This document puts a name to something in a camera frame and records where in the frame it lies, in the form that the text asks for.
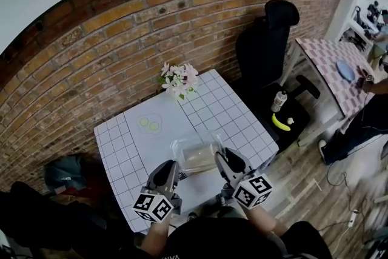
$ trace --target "clear plastic box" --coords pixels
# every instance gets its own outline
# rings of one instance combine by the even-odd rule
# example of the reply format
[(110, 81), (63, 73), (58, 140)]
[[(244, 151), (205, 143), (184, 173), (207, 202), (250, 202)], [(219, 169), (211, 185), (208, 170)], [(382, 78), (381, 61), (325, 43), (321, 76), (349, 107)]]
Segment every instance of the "clear plastic box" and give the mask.
[(182, 172), (213, 169), (216, 167), (215, 153), (222, 152), (221, 135), (214, 131), (193, 133), (174, 140), (171, 150)]

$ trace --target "marker cube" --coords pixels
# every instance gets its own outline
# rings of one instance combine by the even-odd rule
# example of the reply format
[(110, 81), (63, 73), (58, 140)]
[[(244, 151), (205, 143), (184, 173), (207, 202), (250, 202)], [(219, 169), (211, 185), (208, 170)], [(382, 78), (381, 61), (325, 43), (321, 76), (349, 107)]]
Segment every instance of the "marker cube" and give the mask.
[(252, 209), (262, 204), (272, 192), (272, 184), (266, 174), (240, 181), (233, 196), (240, 205)]
[(171, 214), (173, 206), (164, 195), (140, 193), (133, 210), (144, 220), (161, 223)]

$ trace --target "bottle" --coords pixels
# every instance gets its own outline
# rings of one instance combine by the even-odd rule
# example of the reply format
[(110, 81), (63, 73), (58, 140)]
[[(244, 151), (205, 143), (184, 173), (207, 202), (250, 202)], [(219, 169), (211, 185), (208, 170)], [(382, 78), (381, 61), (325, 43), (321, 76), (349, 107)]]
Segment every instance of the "bottle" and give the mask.
[(276, 93), (276, 97), (273, 100), (273, 103), (271, 106), (272, 112), (278, 112), (280, 110), (281, 106), (283, 106), (283, 104), (286, 101), (287, 101), (286, 91), (282, 91), (282, 92), (279, 91), (278, 93)]

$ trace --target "white table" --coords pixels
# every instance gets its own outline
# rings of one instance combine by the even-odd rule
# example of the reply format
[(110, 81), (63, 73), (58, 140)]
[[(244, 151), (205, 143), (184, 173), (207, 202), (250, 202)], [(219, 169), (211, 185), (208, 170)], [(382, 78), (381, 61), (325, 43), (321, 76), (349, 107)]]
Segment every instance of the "white table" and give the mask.
[[(175, 139), (200, 130), (220, 133), (224, 147), (239, 150), (250, 158), (254, 167), (279, 150), (216, 70), (200, 75), (197, 93), (184, 101), (176, 101), (164, 92), (95, 128), (113, 193), (133, 231), (150, 226), (132, 211), (132, 204), (149, 173), (173, 158), (170, 145)], [(224, 184), (218, 169), (181, 180), (176, 193), (182, 198), (182, 212), (211, 199), (220, 193)]]
[(367, 24), (368, 25), (368, 27), (370, 28), (370, 32), (373, 34), (373, 35), (376, 35), (378, 32), (379, 32), (379, 30), (378, 30), (378, 28), (376, 27), (376, 25), (374, 24), (374, 23), (372, 23), (369, 19), (368, 19), (368, 17), (366, 16), (366, 15), (360, 15), (360, 18), (361, 18), (361, 20), (365, 23), (365, 24)]

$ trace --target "flower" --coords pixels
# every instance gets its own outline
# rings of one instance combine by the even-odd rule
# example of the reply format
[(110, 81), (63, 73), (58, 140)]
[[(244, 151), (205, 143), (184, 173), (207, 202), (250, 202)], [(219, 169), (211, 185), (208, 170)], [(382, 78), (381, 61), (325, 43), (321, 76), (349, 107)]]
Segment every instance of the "flower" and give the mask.
[(197, 74), (198, 71), (191, 64), (170, 66), (170, 64), (164, 63), (161, 74), (161, 80), (164, 81), (162, 87), (176, 99), (184, 99), (187, 92), (196, 90), (198, 86)]
[(173, 89), (173, 81), (170, 82), (170, 78), (166, 77), (166, 83), (162, 84), (162, 88), (166, 89), (166, 92), (170, 93)]
[(191, 64), (184, 64), (185, 67), (186, 67), (186, 72), (188, 75), (197, 75), (198, 74), (198, 71), (197, 69), (195, 69)]
[(163, 76), (165, 73), (168, 73), (169, 72), (169, 69), (170, 69), (170, 64), (166, 64), (166, 62), (164, 62), (164, 66), (162, 68), (162, 74), (161, 76)]

